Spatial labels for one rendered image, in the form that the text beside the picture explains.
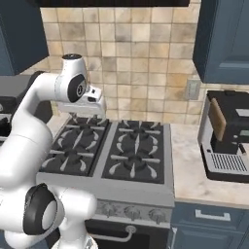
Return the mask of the black and grey microwave oven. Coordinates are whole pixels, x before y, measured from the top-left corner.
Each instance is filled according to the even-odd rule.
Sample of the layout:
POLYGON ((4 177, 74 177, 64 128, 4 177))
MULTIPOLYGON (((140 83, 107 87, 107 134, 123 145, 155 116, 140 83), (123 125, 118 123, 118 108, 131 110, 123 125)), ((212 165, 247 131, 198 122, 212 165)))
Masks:
POLYGON ((19 110, 19 105, 41 74, 42 71, 37 71, 33 75, 0 76, 0 147, 12 128, 23 123, 27 117, 19 110))

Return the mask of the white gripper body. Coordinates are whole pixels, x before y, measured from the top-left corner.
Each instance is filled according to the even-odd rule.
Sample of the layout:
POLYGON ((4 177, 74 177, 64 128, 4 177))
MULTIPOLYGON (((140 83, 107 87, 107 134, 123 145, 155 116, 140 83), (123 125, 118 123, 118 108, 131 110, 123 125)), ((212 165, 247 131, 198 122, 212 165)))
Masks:
POLYGON ((58 109, 65 113, 76 113, 83 116, 98 116, 101 119, 106 118, 106 103, 103 96, 96 102, 90 102, 89 98, 81 98, 75 103, 57 103, 58 109))

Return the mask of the grey wall socket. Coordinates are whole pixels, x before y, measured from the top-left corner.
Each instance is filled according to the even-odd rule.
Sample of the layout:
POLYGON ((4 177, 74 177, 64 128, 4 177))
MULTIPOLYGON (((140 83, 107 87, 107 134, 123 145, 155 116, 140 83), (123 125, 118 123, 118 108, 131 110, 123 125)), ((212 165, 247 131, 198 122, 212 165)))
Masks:
POLYGON ((188 80, 186 87, 186 99, 198 100, 199 90, 200 90, 199 80, 188 80))

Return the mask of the black and silver coffee machine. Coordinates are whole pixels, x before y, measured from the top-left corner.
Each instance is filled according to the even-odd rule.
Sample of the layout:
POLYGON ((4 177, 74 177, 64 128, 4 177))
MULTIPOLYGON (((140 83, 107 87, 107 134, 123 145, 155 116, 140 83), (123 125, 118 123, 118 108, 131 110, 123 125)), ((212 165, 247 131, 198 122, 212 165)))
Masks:
POLYGON ((208 179, 249 184, 249 93, 209 90, 197 142, 208 179))

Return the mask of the steel stove with black hob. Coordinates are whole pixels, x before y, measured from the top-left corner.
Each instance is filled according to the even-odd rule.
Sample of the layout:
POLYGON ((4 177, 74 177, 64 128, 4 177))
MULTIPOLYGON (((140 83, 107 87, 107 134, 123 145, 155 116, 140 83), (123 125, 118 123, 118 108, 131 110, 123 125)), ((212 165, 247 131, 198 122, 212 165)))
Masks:
POLYGON ((174 207, 171 134, 168 124, 71 118, 60 129, 38 179, 76 188, 97 198, 91 220, 170 229, 174 207), (114 216, 102 212, 106 203, 114 216), (140 218, 132 221, 125 209, 135 206, 140 218), (159 209, 159 225, 149 212, 159 209))

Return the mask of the black oven door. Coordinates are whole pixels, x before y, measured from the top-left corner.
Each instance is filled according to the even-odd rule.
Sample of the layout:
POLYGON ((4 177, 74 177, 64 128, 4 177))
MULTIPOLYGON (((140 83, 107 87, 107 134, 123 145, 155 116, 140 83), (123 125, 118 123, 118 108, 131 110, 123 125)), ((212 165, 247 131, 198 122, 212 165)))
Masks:
POLYGON ((86 227, 99 249, 166 249, 169 229, 89 220, 86 227))

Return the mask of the blue drawer front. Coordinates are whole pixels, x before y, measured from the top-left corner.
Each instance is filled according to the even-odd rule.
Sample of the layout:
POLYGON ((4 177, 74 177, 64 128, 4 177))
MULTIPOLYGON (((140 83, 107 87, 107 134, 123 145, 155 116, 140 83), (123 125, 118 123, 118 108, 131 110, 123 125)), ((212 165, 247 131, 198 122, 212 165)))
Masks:
POLYGON ((171 224, 246 232, 249 228, 249 210, 206 204, 176 202, 172 213, 171 224), (204 214, 210 215, 223 215, 224 213, 230 213, 231 221, 222 222, 199 219, 195 216, 196 209, 200 209, 204 214))

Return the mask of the steel stove knob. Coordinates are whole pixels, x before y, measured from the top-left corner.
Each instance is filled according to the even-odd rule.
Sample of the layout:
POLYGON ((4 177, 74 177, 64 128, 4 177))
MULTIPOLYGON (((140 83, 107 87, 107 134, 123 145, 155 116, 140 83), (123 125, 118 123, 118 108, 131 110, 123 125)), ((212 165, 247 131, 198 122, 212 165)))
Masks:
POLYGON ((132 221, 140 218, 140 211, 135 206, 129 206, 124 210, 126 217, 130 218, 132 221))
POLYGON ((114 216, 116 212, 116 208, 113 204, 106 203, 102 206, 102 212, 107 216, 114 216))
POLYGON ((151 220, 155 221, 158 225, 165 221, 165 215, 159 209, 153 209, 149 212, 151 220))

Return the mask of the blue cupboard door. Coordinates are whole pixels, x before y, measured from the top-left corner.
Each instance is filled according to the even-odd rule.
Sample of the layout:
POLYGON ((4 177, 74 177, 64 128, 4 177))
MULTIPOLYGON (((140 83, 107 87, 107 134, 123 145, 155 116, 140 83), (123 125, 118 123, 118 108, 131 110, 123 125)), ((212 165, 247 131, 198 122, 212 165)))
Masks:
POLYGON ((171 229, 167 249, 238 249, 242 232, 178 227, 171 229))

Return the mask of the blue wall cupboard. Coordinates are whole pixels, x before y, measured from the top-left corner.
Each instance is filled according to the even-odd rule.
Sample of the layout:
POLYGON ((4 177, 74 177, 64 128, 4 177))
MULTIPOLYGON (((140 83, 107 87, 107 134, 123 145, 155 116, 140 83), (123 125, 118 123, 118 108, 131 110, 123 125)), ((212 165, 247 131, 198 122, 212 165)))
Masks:
POLYGON ((36 0, 0 0, 0 76, 15 76, 49 56, 36 0))
POLYGON ((193 62, 203 83, 249 85, 249 0, 201 0, 193 62))

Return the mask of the black range hood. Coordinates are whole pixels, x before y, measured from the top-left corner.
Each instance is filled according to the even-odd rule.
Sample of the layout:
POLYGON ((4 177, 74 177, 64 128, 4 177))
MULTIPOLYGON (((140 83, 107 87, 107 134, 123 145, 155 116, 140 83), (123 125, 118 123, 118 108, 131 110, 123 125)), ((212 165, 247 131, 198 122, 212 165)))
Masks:
POLYGON ((34 0, 42 8, 57 7, 189 7, 191 0, 34 0))

